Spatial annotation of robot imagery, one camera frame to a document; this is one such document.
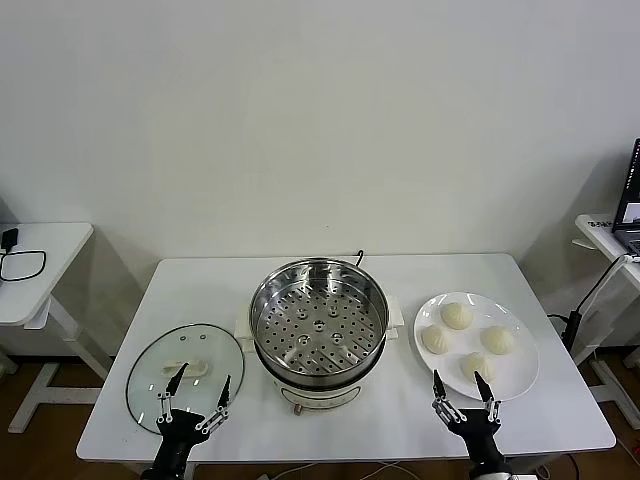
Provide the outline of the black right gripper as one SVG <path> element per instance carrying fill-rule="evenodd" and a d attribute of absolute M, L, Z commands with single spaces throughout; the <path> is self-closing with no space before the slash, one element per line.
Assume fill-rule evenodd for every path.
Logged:
<path fill-rule="evenodd" d="M 488 420 L 468 417 L 465 421 L 465 415 L 448 400 L 444 383 L 437 370 L 433 371 L 432 407 L 440 420 L 447 425 L 448 430 L 463 440 L 472 462 L 468 474 L 471 480 L 510 479 L 511 466 L 494 440 L 494 434 L 498 430 L 497 424 L 500 423 L 501 402 L 495 399 L 490 385 L 478 371 L 474 372 L 474 378 Z"/>

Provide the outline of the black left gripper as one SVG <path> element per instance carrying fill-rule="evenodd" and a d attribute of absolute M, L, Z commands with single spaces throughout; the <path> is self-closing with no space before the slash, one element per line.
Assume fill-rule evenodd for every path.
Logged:
<path fill-rule="evenodd" d="M 208 416 L 172 409 L 172 399 L 188 366 L 189 363 L 185 362 L 170 378 L 165 390 L 157 395 L 160 415 L 156 424 L 162 439 L 151 467 L 142 473 L 143 479 L 184 479 L 192 448 L 207 441 L 207 434 L 213 433 L 229 418 L 230 375 L 226 378 L 216 408 Z"/>

